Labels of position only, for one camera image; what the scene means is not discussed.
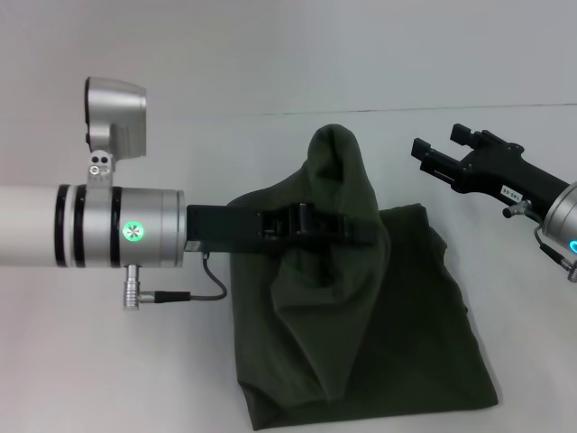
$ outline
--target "black ring band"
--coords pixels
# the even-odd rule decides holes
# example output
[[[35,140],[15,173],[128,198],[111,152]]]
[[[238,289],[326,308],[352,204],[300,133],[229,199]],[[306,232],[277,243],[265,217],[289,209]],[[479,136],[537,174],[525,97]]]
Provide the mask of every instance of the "black ring band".
[[[84,203],[87,196],[87,186],[80,185],[76,189],[74,200],[74,260],[78,268],[85,268],[84,262]]]
[[[56,265],[66,268],[66,255],[64,254],[64,209],[66,207],[66,195],[69,185],[60,185],[56,194],[56,206],[54,210],[54,257]]]
[[[121,187],[112,188],[110,207],[110,266],[120,268],[120,206],[123,196]]]

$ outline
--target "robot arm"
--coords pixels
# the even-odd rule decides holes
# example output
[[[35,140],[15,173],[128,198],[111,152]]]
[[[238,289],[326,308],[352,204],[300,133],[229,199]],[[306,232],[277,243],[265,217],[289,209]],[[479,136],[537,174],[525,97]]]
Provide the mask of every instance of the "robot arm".
[[[459,193],[481,192],[508,207],[503,216],[525,215],[538,223],[535,236],[541,250],[569,272],[577,282],[577,262],[571,263],[539,237],[539,230],[565,249],[577,253],[577,183],[568,183],[524,161],[525,150],[507,143],[489,131],[472,134],[461,124],[453,126],[451,140],[472,148],[461,161],[434,149],[420,138],[411,155],[421,161],[421,170],[447,182]]]
[[[116,164],[146,154],[146,91],[107,78],[85,86],[86,185],[0,187],[0,265],[126,268],[125,309],[140,302],[216,300],[140,292],[141,267],[178,267],[185,251],[278,254],[291,246],[374,244],[377,227],[308,203],[273,210],[188,206],[184,192],[114,186]]]

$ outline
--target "silver cable connector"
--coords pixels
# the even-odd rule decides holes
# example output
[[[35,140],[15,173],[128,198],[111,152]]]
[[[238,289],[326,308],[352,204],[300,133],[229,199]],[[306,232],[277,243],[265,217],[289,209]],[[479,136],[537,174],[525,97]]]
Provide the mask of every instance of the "silver cable connector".
[[[524,215],[528,210],[531,210],[531,202],[529,200],[523,200],[519,201],[515,205],[505,207],[503,209],[503,216],[505,218],[511,218],[515,215]]]
[[[126,281],[124,282],[124,311],[138,311],[138,301],[141,283],[138,281],[136,264],[126,266]]]

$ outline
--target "white cylindrical robot link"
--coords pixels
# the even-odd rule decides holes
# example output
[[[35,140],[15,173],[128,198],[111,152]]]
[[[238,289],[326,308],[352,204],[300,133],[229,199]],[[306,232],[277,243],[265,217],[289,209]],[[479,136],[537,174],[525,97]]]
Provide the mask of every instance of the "white cylindrical robot link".
[[[108,192],[95,199],[84,185],[0,187],[0,265],[180,266],[184,193],[120,187]]]

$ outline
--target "green fabric bag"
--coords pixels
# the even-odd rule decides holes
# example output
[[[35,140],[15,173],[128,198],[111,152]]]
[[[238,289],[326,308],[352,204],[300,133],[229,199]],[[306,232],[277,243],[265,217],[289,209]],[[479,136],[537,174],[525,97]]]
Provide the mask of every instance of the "green fabric bag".
[[[318,130],[302,168],[230,206],[312,202],[375,221],[369,247],[231,254],[236,371],[255,430],[498,403],[420,205],[379,212],[354,135]]]

